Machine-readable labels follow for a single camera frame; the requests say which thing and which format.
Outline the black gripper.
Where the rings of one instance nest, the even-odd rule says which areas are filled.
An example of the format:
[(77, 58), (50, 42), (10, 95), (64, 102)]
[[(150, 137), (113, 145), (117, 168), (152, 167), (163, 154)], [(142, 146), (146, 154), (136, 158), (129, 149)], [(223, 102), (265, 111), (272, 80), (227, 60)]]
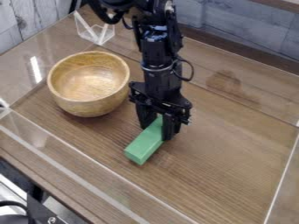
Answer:
[(192, 103), (183, 97), (183, 67), (165, 69), (144, 68), (144, 81), (130, 81), (129, 101), (134, 104), (140, 127), (144, 130), (163, 115), (163, 140), (168, 141), (180, 132), (181, 123), (188, 124)]

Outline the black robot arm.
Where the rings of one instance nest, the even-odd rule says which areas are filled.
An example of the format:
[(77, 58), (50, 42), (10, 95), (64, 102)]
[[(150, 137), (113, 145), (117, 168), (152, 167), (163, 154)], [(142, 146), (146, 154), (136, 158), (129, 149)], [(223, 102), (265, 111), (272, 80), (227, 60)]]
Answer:
[(179, 55), (183, 35), (173, 0), (88, 0), (88, 5), (104, 23), (121, 23), (134, 34), (144, 80), (129, 83), (129, 101), (141, 128), (163, 118), (161, 138), (167, 141), (189, 122), (192, 109), (181, 94), (191, 78), (183, 76), (187, 60)]

